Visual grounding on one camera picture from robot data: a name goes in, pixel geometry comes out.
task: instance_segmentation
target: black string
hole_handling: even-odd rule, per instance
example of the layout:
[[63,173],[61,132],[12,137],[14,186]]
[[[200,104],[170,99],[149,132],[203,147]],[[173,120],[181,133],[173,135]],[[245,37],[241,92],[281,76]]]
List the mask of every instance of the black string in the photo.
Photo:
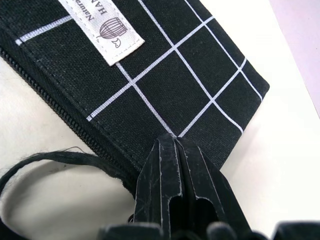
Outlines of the black string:
[[[14,176],[21,168],[31,164],[33,162],[38,162],[41,160],[53,160],[63,164],[73,164],[73,165],[87,165],[93,166],[101,169],[107,173],[110,177],[118,178],[122,180],[123,186],[129,190],[129,192],[134,195],[135,183],[128,181],[128,175],[118,167],[110,164],[108,161],[101,159],[95,155],[81,152],[70,152],[70,151],[53,151],[45,153],[37,153],[32,155],[13,166],[6,174],[0,178],[0,198],[3,194],[3,190],[12,176]],[[23,236],[18,235],[10,228],[8,228],[0,217],[0,240],[27,240]]]

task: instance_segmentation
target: white grid line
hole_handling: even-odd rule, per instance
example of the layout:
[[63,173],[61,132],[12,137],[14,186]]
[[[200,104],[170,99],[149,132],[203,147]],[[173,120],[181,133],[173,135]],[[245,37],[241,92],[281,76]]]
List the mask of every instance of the white grid line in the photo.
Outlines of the white grid line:
[[51,22],[51,23],[49,23],[49,24],[47,24],[45,26],[42,26],[42,27],[40,27],[40,28],[38,28],[38,29],[36,29],[34,31],[31,31],[31,32],[21,36],[20,38],[15,40],[15,43],[18,46],[20,46],[22,43],[24,43],[24,42],[26,42],[26,41],[28,41],[28,40],[40,35],[40,34],[43,34],[46,31],[49,31],[49,30],[51,30],[51,29],[53,29],[53,28],[55,28],[55,27],[57,27],[57,26],[59,26],[61,24],[64,24],[64,23],[66,23],[66,22],[68,22],[70,20],[72,20],[72,17],[70,15],[62,17],[62,18],[60,18],[60,19],[58,19],[58,20],[56,20],[54,22]]
[[[207,26],[207,23],[214,19],[214,17],[210,17],[207,20],[203,21],[199,15],[196,13],[196,11],[193,9],[193,7],[189,4],[187,0],[184,0],[186,4],[190,7],[190,9],[194,12],[194,14],[197,16],[197,18],[201,21],[201,24],[196,27],[193,31],[191,31],[188,35],[186,35],[182,40],[180,40],[178,43],[173,44],[173,42],[170,40],[169,36],[166,34],[166,32],[163,30],[161,25],[158,23],[158,21],[155,19],[155,17],[152,15],[152,13],[149,11],[149,9],[146,7],[146,5],[142,2],[142,0],[138,0],[143,9],[147,12],[151,20],[154,22],[154,24],[157,26],[157,28],[160,30],[160,32],[163,34],[165,39],[169,42],[171,45],[171,48],[165,52],[162,56],[160,56],[156,61],[154,61],[149,67],[147,67],[144,71],[142,71],[138,76],[136,76],[134,79],[132,79],[127,71],[122,67],[120,63],[117,63],[117,67],[120,69],[122,74],[126,77],[126,79],[129,81],[128,84],[126,84],[122,89],[120,89],[117,93],[115,93],[112,97],[110,97],[106,102],[104,102],[102,105],[100,105],[96,110],[94,110],[86,119],[88,121],[91,121],[96,115],[98,115],[101,111],[103,111],[108,105],[110,105],[115,99],[117,99],[119,96],[121,96],[127,89],[129,89],[131,86],[134,87],[134,89],[137,91],[137,93],[140,95],[142,100],[145,102],[145,104],[148,106],[148,108],[151,110],[151,112],[154,114],[154,116],[158,119],[158,121],[162,124],[162,126],[171,134],[174,135],[174,133],[171,131],[169,126],[165,123],[165,121],[161,118],[161,116],[158,114],[158,112],[155,110],[155,108],[151,105],[151,103],[148,101],[146,96],[143,94],[143,92],[139,89],[139,87],[136,85],[136,82],[139,81],[143,76],[145,76],[150,70],[152,70],[157,64],[159,64],[163,59],[165,59],[170,53],[175,51],[180,59],[183,61],[189,72],[192,74],[194,79],[198,82],[202,90],[205,92],[205,94],[208,96],[210,101],[207,103],[207,105],[195,116],[195,118],[189,123],[189,125],[182,131],[182,133],[179,135],[179,137],[184,136],[188,130],[195,124],[195,122],[203,115],[203,113],[208,109],[208,107],[211,104],[214,104],[216,108],[231,122],[233,123],[240,131],[243,133],[243,129],[233,120],[231,119],[217,104],[215,101],[217,97],[226,89],[226,87],[234,80],[234,78],[241,73],[245,80],[248,82],[248,84],[252,87],[252,89],[256,92],[256,94],[259,96],[259,98],[262,101],[262,96],[260,93],[256,90],[256,88],[252,85],[252,83],[249,81],[245,73],[243,72],[242,68],[246,64],[247,59],[245,58],[242,65],[238,66],[237,63],[233,60],[233,58],[230,56],[230,54],[227,52],[227,50],[224,48],[224,46],[221,44],[221,42],[218,40],[218,38],[214,35],[214,33],[209,29]],[[46,31],[49,31],[69,20],[71,20],[72,17],[70,15],[65,16],[61,19],[58,19],[50,24],[47,24],[43,27],[40,27],[34,31],[31,31],[20,38],[18,38],[15,43],[19,46],[22,44],[22,42],[25,42],[29,39],[32,39]],[[223,51],[227,54],[229,59],[232,61],[232,63],[237,67],[237,71],[234,73],[234,75],[224,84],[224,86],[218,91],[218,93],[212,97],[205,86],[202,84],[196,73],[193,71],[189,63],[186,61],[186,59],[182,56],[180,51],[178,50],[178,47],[184,43],[187,39],[189,39],[192,35],[194,35],[199,29],[201,29],[203,26],[207,28],[207,30],[210,32],[210,34],[213,36],[213,38],[216,40],[216,42],[220,45],[220,47],[223,49]]]
[[164,129],[176,136],[174,134],[174,132],[170,129],[170,127],[166,124],[166,122],[163,120],[163,118],[159,115],[159,113],[156,111],[156,109],[152,106],[152,104],[148,101],[147,97],[144,95],[144,93],[140,90],[140,88],[137,86],[137,84],[134,83],[133,79],[129,76],[129,74],[127,73],[127,71],[122,67],[122,65],[117,62],[116,66],[119,68],[119,70],[122,72],[122,74],[125,76],[125,78],[129,81],[129,83],[131,83],[131,85],[134,87],[134,89],[136,90],[136,92],[140,95],[140,97],[142,98],[142,100],[144,101],[144,103],[148,106],[148,108],[150,109],[150,111],[153,113],[153,115],[156,117],[156,119],[158,119],[158,121],[162,124],[162,126],[164,127]]
[[86,119],[90,122],[95,116],[97,116],[101,111],[103,111],[106,107],[108,107],[114,100],[120,97],[131,86],[132,86],[132,83],[129,82],[127,85],[121,88],[118,92],[116,92],[112,97],[110,97],[107,101],[101,104],[96,110],[94,110]]
[[[209,17],[203,23],[201,23],[198,27],[196,27],[193,31],[191,31],[188,35],[186,35],[183,39],[177,42],[173,47],[171,47],[168,51],[166,51],[162,56],[160,56],[157,60],[155,60],[150,66],[148,66],[145,70],[143,70],[138,76],[136,76],[132,82],[137,83],[143,76],[145,76],[148,72],[150,72],[155,66],[157,66],[163,59],[165,59],[170,53],[175,51],[181,44],[183,44],[186,40],[188,40],[191,36],[193,36],[197,31],[199,31],[206,23],[210,22],[214,17]],[[94,110],[86,119],[91,121],[96,115],[98,115],[101,111],[103,111],[107,106],[109,106],[114,100],[117,99],[122,93],[124,93],[130,86],[131,83],[128,83],[126,86],[121,88],[116,94],[110,97],[107,101],[105,101],[101,106],[99,106],[96,110]]]
[[245,58],[243,60],[243,63],[241,64],[240,68],[232,75],[232,77],[223,85],[223,87],[214,95],[213,100],[216,100],[217,97],[220,96],[220,94],[229,86],[229,84],[236,78],[239,72],[241,72],[242,68],[245,66],[247,62],[247,59]]
[[[200,18],[200,16],[197,14],[197,12],[194,10],[194,8],[190,5],[190,3],[188,2],[188,0],[184,0],[185,3],[189,6],[189,8],[193,11],[193,13],[196,15],[196,17],[203,23],[204,21]],[[230,54],[228,53],[228,51],[225,49],[225,47],[221,44],[221,42],[219,41],[219,39],[216,37],[216,35],[211,31],[211,29],[207,26],[204,25],[206,27],[206,29],[209,31],[209,33],[213,36],[213,38],[216,40],[216,42],[219,44],[219,46],[222,48],[222,50],[225,52],[225,54],[229,57],[229,59],[232,61],[232,63],[236,66],[236,68],[239,70],[240,67],[238,66],[238,64],[234,61],[234,59],[230,56]],[[261,94],[257,91],[257,89],[253,86],[253,84],[249,81],[249,79],[247,78],[247,76],[245,75],[245,73],[242,71],[242,69],[240,70],[241,74],[243,75],[243,77],[245,78],[245,80],[248,82],[248,84],[251,86],[251,88],[255,91],[255,93],[259,96],[260,100],[262,101],[263,98],[261,96]]]
[[243,134],[244,130],[242,127],[240,127],[234,120],[232,120],[225,111],[222,110],[222,108],[217,104],[216,99],[219,97],[219,95],[229,86],[229,84],[236,78],[236,76],[240,73],[241,69],[246,64],[247,59],[245,58],[243,63],[241,64],[240,69],[238,69],[232,77],[223,85],[223,87],[214,95],[214,97],[210,97],[210,101],[204,106],[204,108],[194,117],[194,119],[186,126],[186,128],[179,134],[179,138],[182,138],[189,129],[197,122],[197,120],[205,113],[205,111],[211,106],[211,104],[214,104],[217,109],[231,122],[233,123]]
[[[169,44],[174,47],[173,42],[170,40],[170,38],[168,37],[168,35],[166,34],[166,32],[164,31],[164,29],[161,27],[161,25],[158,23],[158,21],[156,20],[156,18],[153,16],[153,14],[149,11],[149,9],[147,8],[147,6],[142,2],[142,0],[138,0],[138,2],[141,4],[141,6],[143,7],[143,9],[146,11],[146,13],[149,15],[149,17],[151,18],[151,20],[153,21],[153,23],[157,26],[157,28],[160,30],[160,32],[163,34],[163,36],[165,37],[165,39],[169,42]],[[192,8],[192,6],[187,2],[187,0],[185,0],[185,2],[188,4],[188,6],[192,9],[192,11],[196,14],[196,16],[199,18],[199,20],[201,21],[201,23],[203,24],[204,21],[202,21],[202,19],[198,16],[198,14],[195,12],[195,10]],[[200,85],[201,89],[204,91],[204,93],[208,96],[208,98],[210,99],[210,101],[217,107],[217,109],[221,112],[222,115],[224,115],[232,124],[234,124],[240,131],[241,133],[243,133],[243,129],[233,120],[231,119],[231,117],[229,117],[223,110],[222,108],[214,101],[214,99],[212,98],[212,96],[209,94],[209,92],[207,91],[207,89],[205,88],[205,86],[202,84],[202,82],[200,81],[200,79],[198,78],[198,76],[196,75],[196,73],[194,72],[194,70],[191,68],[191,66],[189,65],[189,63],[186,61],[186,59],[182,56],[182,54],[180,53],[180,51],[176,48],[175,52],[178,54],[178,56],[180,57],[180,59],[183,61],[183,63],[185,64],[185,66],[187,67],[187,69],[189,70],[189,72],[192,74],[192,76],[194,77],[194,79],[197,81],[197,83]]]

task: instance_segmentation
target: white surface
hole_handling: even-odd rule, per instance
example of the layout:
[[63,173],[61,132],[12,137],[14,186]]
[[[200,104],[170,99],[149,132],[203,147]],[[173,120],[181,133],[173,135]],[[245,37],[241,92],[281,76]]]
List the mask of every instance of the white surface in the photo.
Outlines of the white surface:
[[320,116],[320,1],[270,0],[270,2]]
[[[222,168],[249,224],[270,236],[278,221],[320,219],[320,120],[269,1],[202,2],[271,86]],[[90,152],[3,60],[0,123],[0,174],[41,151]],[[6,222],[35,240],[94,239],[134,208],[101,171],[49,161],[23,169],[0,203]]]

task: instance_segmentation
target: stitching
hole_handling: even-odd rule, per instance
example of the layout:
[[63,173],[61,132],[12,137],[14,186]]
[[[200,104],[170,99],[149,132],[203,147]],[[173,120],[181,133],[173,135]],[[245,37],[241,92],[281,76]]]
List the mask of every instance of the stitching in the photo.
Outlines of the stitching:
[[[214,19],[213,17],[209,17],[206,21],[211,21]],[[169,50],[167,50],[163,55],[158,57],[153,63],[151,63],[146,69],[144,69],[142,72],[140,72],[134,79],[133,83],[137,83],[140,79],[142,79],[148,72],[150,72],[153,68],[155,68],[161,61],[163,61],[168,55],[170,55],[175,49],[177,49],[181,44],[183,44],[187,39],[189,39],[191,36],[193,36],[197,31],[199,31],[201,28],[203,28],[205,23],[201,23],[198,27],[196,27],[194,30],[192,30],[189,34],[187,34],[184,38],[182,38],[179,42],[177,42],[173,47],[171,47]],[[124,94],[126,90],[120,89],[118,92],[116,92],[113,96],[117,95],[116,98]],[[111,96],[109,99],[107,99],[104,103],[102,103],[98,108],[96,108],[90,115],[86,118],[88,121],[91,121],[95,116],[97,116],[100,112],[102,112],[108,105],[110,105],[114,100],[113,96]]]
[[[6,26],[6,28],[7,28],[8,30],[10,30],[10,33],[14,36],[15,39],[20,39],[20,38],[14,33],[13,29],[12,29],[10,26],[8,26],[8,24],[6,23],[6,21],[5,21],[1,16],[0,16],[0,20],[3,22],[3,24]],[[27,44],[26,44],[25,42],[23,42],[23,43],[21,44],[21,46],[22,46],[22,45],[23,45],[23,46],[25,47],[25,49],[29,52],[29,54],[34,58],[34,59],[32,59],[32,58],[30,57],[31,61],[32,61],[33,63],[35,63],[35,64],[37,64],[37,63],[41,64],[41,65],[43,66],[43,68],[47,71],[47,73],[48,73],[50,76],[52,76],[54,80],[56,80],[56,82],[60,85],[60,87],[61,87],[62,89],[64,89],[65,92],[72,97],[72,100],[74,100],[74,101],[78,104],[79,108],[80,108],[82,111],[84,110],[84,112],[88,112],[88,110],[87,110],[84,106],[82,106],[82,104],[72,95],[72,93],[70,93],[70,92],[63,86],[63,84],[61,84],[61,82],[60,82],[59,79],[58,79],[58,74],[57,74],[57,75],[54,75],[53,73],[51,73],[51,71],[48,69],[48,67],[47,67],[40,59],[38,59],[38,58],[36,57],[36,54],[35,54],[31,49],[29,49],[29,48],[27,47]],[[112,141],[114,141],[114,142],[117,143],[117,145],[121,148],[120,150],[126,152],[127,155],[131,153],[130,155],[128,155],[128,156],[131,158],[131,162],[134,162],[134,163],[136,163],[138,166],[141,167],[141,164],[133,157],[133,152],[131,152],[131,151],[129,151],[128,149],[126,149],[116,138],[114,138],[114,137],[111,135],[110,132],[108,132],[108,131],[105,129],[105,127],[104,127],[99,121],[95,120],[95,122],[98,123],[98,126],[101,127],[101,128],[104,130],[104,132],[106,133],[106,135],[107,135]]]
[[[68,6],[69,6],[72,10],[74,10],[74,8],[68,3],[67,0],[65,0],[65,2],[66,2],[66,4],[68,4]],[[122,16],[120,16],[120,15],[118,14],[119,10],[118,10],[118,9],[115,9],[115,8],[112,6],[111,3],[109,3],[109,4],[110,4],[110,6],[113,8],[113,10],[117,13],[117,16],[118,16],[122,21],[125,20],[125,22],[127,22],[126,19],[124,19]],[[92,34],[92,31],[87,27],[86,23],[82,20],[82,18],[78,16],[77,12],[76,12],[76,11],[73,11],[73,13],[74,13],[74,14],[81,20],[81,22],[84,24],[84,26],[86,27],[87,32],[89,32],[89,33]],[[98,40],[98,39],[95,39],[95,40],[96,40],[96,42],[98,43],[99,47],[103,48],[103,50],[105,51],[105,53],[108,54],[107,50],[104,48],[104,46],[101,45],[101,43],[99,42],[99,40]],[[140,41],[140,38],[138,38],[138,40],[136,40],[134,43],[132,43],[128,48],[126,48],[125,50],[123,50],[122,52],[120,52],[118,55],[111,57],[111,59],[114,60],[114,58],[116,58],[116,57],[118,57],[119,55],[123,54],[125,51],[127,51],[128,49],[130,49],[132,46],[134,46],[134,45],[135,45],[136,43],[138,43],[139,41]]]

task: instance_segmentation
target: white table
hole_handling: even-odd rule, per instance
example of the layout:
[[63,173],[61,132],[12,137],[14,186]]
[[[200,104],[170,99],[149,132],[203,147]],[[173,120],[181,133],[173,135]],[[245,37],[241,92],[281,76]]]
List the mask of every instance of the white table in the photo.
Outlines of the white table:
[[[319,220],[320,120],[269,1],[202,1],[271,86],[221,170],[250,226],[271,236],[279,221]],[[91,152],[0,60],[0,175],[23,157],[73,146]],[[134,200],[100,170],[44,161],[19,172],[0,209],[29,238],[87,240],[125,222]]]

